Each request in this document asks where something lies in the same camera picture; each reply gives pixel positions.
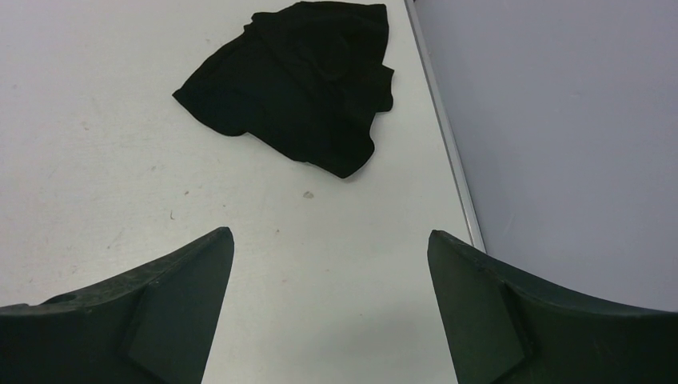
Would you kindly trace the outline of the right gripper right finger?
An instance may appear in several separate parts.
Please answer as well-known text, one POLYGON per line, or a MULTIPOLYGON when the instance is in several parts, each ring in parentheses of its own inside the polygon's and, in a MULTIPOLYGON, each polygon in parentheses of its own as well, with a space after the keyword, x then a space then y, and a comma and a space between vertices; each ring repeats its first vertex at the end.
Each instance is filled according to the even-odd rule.
POLYGON ((460 383, 674 383, 677 315, 570 290, 442 230, 429 270, 460 383))

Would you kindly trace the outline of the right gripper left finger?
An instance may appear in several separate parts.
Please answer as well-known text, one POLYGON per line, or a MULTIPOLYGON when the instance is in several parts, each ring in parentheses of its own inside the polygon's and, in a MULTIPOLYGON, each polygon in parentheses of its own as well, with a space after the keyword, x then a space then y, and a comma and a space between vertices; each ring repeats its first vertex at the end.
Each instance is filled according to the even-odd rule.
POLYGON ((2 382, 201 382, 233 256, 219 227, 93 285, 4 306, 2 382))

